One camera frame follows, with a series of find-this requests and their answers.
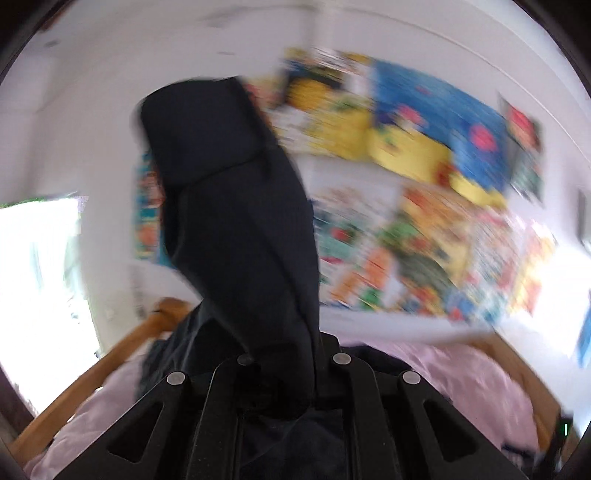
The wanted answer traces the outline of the black puffer jacket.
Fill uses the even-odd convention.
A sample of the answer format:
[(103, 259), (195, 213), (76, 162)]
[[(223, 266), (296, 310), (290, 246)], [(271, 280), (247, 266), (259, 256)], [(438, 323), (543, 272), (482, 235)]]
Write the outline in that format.
[[(163, 191), (165, 251), (201, 298), (151, 373), (180, 366), (204, 393), (218, 365), (248, 354), (238, 479), (347, 479), (342, 413), (318, 379), (312, 209), (287, 154), (236, 78), (158, 89), (139, 121)], [(403, 374), (372, 348), (349, 354)]]

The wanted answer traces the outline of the pink duvet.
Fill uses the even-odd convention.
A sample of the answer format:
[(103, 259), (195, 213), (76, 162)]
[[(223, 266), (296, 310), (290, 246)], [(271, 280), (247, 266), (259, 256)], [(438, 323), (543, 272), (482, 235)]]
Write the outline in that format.
[[(465, 344), (374, 341), (369, 345), (420, 373), (496, 447), (509, 443), (538, 448), (530, 397), (481, 351)], [(54, 478), (132, 406), (147, 355), (148, 349), (142, 347), (78, 407), (47, 450), (24, 466), (29, 478)]]

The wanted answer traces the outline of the landscape hill drawing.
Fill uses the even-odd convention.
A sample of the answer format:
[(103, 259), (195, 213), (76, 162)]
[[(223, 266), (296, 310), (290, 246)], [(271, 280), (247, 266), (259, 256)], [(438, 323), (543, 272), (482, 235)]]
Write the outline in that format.
[(379, 235), (396, 259), (403, 292), (394, 309), (445, 317), (458, 290), (472, 247), (477, 209), (443, 191), (406, 187), (394, 216)]

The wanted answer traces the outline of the window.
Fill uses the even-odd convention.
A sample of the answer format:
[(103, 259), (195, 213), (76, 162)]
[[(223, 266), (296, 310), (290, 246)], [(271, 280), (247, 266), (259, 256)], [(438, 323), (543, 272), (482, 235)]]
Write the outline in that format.
[(84, 201), (1, 210), (1, 366), (34, 414), (100, 356), (79, 255)]

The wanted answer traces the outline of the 2024 calendar drawing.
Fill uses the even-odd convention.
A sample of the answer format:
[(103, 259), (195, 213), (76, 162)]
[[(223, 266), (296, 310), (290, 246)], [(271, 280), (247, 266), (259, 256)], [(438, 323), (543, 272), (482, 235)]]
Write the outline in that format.
[(515, 215), (478, 212), (467, 266), (448, 300), (450, 319), (495, 325), (505, 317), (525, 231), (526, 223)]

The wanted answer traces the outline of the orange slices drawing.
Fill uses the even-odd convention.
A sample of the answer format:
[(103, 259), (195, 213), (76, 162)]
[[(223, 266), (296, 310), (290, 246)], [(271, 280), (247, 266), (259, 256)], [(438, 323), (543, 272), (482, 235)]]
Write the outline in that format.
[(384, 234), (393, 219), (387, 187), (341, 183), (311, 197), (320, 259), (320, 300), (353, 311), (393, 311), (404, 290)]

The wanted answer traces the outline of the pink jellyfish drawing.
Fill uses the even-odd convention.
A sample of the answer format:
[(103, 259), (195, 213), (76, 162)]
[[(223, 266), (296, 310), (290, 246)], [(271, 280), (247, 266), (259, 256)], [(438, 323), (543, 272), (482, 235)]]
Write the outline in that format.
[(372, 73), (370, 159), (412, 180), (503, 208), (508, 184), (504, 118), (455, 86), (378, 61)]

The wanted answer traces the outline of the red-haired boy drawing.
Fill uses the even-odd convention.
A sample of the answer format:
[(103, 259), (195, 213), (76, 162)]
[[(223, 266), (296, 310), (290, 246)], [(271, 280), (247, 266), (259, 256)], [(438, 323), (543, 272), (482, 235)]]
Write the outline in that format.
[(543, 158), (539, 123), (501, 98), (507, 132), (509, 184), (523, 198), (542, 203)]

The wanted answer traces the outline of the wooden bed frame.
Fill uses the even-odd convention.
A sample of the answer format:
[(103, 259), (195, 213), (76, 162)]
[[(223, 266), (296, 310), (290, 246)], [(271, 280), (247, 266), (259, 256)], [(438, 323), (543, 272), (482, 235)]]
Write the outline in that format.
[[(188, 303), (164, 298), (160, 300), (147, 320), (117, 343), (105, 357), (100, 359), (23, 430), (8, 449), (16, 462), (24, 466), (53, 443), (60, 430), (73, 419), (80, 405), (98, 392), (107, 377), (128, 361), (142, 347), (155, 345), (157, 340), (178, 332), (180, 321), (189, 312)], [(497, 334), (468, 342), (456, 342), (433, 346), (465, 344), (473, 347), (492, 360), (522, 387), (530, 397), (538, 434), (538, 448), (548, 448), (560, 405), (543, 382), (522, 358)]]

